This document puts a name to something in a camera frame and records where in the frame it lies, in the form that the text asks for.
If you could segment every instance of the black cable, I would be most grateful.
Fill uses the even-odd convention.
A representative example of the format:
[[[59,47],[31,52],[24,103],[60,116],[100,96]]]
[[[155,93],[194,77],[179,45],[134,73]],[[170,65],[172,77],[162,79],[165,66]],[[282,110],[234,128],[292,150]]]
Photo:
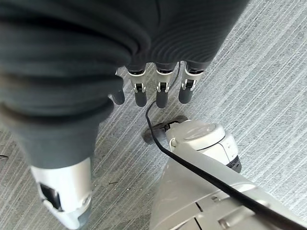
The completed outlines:
[[[176,154],[173,154],[171,151],[165,149],[158,139],[154,135],[153,127],[150,122],[150,119],[148,117],[149,110],[155,103],[152,102],[151,105],[147,108],[145,117],[149,126],[149,129],[151,131],[151,134],[153,136],[154,142],[156,143],[157,147],[165,153],[167,156],[181,164],[182,166],[186,167],[193,173],[197,174],[204,180],[208,181],[209,183],[213,184],[215,187],[219,188],[226,194],[228,194],[230,197],[234,198],[238,202],[240,202],[242,205],[247,207],[248,209],[252,210],[255,214],[259,215],[264,220],[270,222],[271,224],[275,225],[276,227],[283,229],[283,230],[307,230],[304,226],[294,222],[293,220],[290,220],[289,218],[271,210],[268,207],[265,207],[264,205],[258,203],[254,199],[248,197],[247,195],[239,192],[238,190],[234,189],[233,187],[229,186],[225,182],[219,180],[218,178],[214,177],[213,175],[207,173],[206,171],[196,167],[195,165],[187,162],[186,160],[182,159],[181,157],[177,156]]]
[[[172,84],[169,86],[169,89],[171,89],[171,88],[174,86],[175,82],[177,81],[177,79],[178,79],[178,77],[179,77],[179,73],[180,73],[180,68],[181,68],[181,62],[179,61],[179,64],[178,64],[178,71],[177,71],[176,77],[175,77],[175,79],[173,80]]]
[[[8,158],[9,158],[8,156],[0,155],[0,161],[1,161],[1,160],[4,160],[4,159],[8,159]]]

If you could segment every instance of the black rubber fingertip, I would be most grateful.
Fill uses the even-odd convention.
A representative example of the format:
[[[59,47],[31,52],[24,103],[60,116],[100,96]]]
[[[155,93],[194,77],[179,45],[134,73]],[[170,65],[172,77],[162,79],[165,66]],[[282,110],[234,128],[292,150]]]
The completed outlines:
[[[154,129],[153,130],[154,136],[162,141],[165,138],[165,131],[163,131],[162,129]],[[152,136],[152,133],[150,131],[150,129],[146,130],[143,134],[142,134],[142,138],[143,140],[147,143],[147,144],[154,144],[154,138]]]
[[[168,92],[161,90],[161,92],[157,92],[157,106],[161,109],[166,107],[167,100],[168,100]]]
[[[191,101],[192,95],[193,95],[193,91],[191,91],[190,88],[186,88],[185,90],[180,88],[178,99],[182,104],[187,104]]]
[[[147,103],[146,92],[136,92],[135,102],[139,107],[144,107]]]
[[[123,90],[120,90],[116,93],[112,94],[112,99],[114,101],[115,104],[124,104],[125,102],[125,95]]]

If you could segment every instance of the robotic hand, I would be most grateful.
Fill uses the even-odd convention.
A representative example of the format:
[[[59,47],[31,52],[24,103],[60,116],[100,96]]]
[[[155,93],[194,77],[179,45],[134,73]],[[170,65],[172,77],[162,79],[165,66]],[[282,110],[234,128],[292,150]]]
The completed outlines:
[[[90,214],[98,125],[112,112],[108,95],[124,103],[117,69],[127,67],[136,103],[145,106],[145,65],[155,63],[162,108],[175,64],[186,61],[179,100],[189,102],[247,2],[1,1],[0,119],[43,204],[67,228],[80,228]]]

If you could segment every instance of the white robotic arm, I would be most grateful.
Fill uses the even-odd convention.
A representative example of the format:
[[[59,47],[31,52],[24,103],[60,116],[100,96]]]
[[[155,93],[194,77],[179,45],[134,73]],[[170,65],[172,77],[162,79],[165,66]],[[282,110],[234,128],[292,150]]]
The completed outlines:
[[[235,172],[234,138],[219,124],[185,121],[170,124],[166,136],[171,151],[283,216],[306,226],[280,202]],[[150,230],[275,230],[253,211],[170,159],[157,191]]]

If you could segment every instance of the floor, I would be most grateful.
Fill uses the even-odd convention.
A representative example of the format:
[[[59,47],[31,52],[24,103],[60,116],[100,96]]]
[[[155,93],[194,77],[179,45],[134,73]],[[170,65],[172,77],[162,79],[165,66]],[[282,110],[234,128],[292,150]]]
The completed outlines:
[[[153,122],[176,115],[221,123],[237,140],[242,174],[307,220],[307,1],[254,0],[195,90]],[[154,73],[152,65],[147,71]],[[167,161],[141,139],[138,108],[125,69],[126,102],[100,126],[94,162],[93,212],[85,230],[146,230],[157,182]],[[148,78],[154,100],[154,79]],[[64,230],[42,207],[34,180],[10,133],[0,132],[0,226],[4,230]]]

